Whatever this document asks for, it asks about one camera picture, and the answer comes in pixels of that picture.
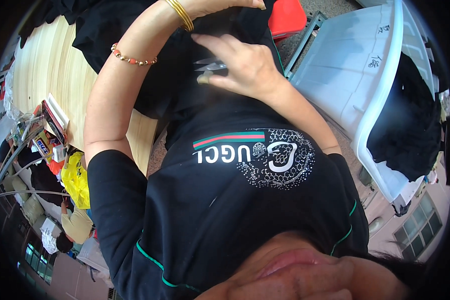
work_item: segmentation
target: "wooden table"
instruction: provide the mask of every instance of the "wooden table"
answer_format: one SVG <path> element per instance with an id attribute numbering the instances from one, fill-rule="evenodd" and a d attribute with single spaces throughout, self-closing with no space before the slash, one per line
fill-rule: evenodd
<path id="1" fill-rule="evenodd" d="M 60 16 L 51 24 L 35 28 L 23 49 L 15 53 L 13 104 L 33 112 L 52 93 L 69 117 L 69 143 L 84 148 L 84 122 L 88 96 L 97 78 L 84 55 L 72 47 L 75 24 Z M 140 171 L 147 173 L 157 120 L 133 110 L 126 137 Z"/>

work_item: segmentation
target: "black hair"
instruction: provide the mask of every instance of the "black hair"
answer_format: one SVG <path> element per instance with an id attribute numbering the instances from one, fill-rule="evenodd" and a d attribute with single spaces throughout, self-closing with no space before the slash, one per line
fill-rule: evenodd
<path id="1" fill-rule="evenodd" d="M 384 266 L 411 289 L 416 288 L 420 284 L 427 267 L 427 265 L 423 262 L 408 261 L 382 252 L 372 255 L 370 253 L 361 253 L 352 250 L 348 255 L 367 259 Z"/>
<path id="2" fill-rule="evenodd" d="M 73 247 L 73 242 L 69 240 L 69 238 L 65 235 L 65 232 L 61 232 L 60 235 L 56 238 L 56 248 L 62 252 L 67 253 Z"/>

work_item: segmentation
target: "yellow plastic bag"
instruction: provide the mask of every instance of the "yellow plastic bag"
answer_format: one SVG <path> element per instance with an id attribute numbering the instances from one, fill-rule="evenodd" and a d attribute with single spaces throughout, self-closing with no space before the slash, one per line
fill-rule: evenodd
<path id="1" fill-rule="evenodd" d="M 82 166 L 80 159 L 84 153 L 75 152 L 68 159 L 68 163 L 62 169 L 62 182 L 66 191 L 79 209 L 90 208 L 90 194 L 88 191 L 87 171 Z"/>

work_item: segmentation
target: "red and green stripe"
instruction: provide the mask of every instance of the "red and green stripe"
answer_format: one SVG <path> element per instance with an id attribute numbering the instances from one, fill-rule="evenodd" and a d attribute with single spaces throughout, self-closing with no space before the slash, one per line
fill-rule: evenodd
<path id="1" fill-rule="evenodd" d="M 230 132 L 214 135 L 193 142 L 195 150 L 213 145 L 215 143 L 235 143 L 235 142 L 264 142 L 265 133 L 263 131 Z"/>

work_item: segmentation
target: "product box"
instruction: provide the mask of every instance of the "product box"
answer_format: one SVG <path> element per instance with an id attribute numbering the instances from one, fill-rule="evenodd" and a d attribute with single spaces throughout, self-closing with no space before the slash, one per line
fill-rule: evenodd
<path id="1" fill-rule="evenodd" d="M 43 129 L 34 139 L 33 144 L 38 149 L 38 152 L 45 157 L 53 152 L 53 147 L 61 145 L 58 138 L 49 133 L 46 129 Z M 52 157 L 46 158 L 47 162 L 50 163 Z"/>

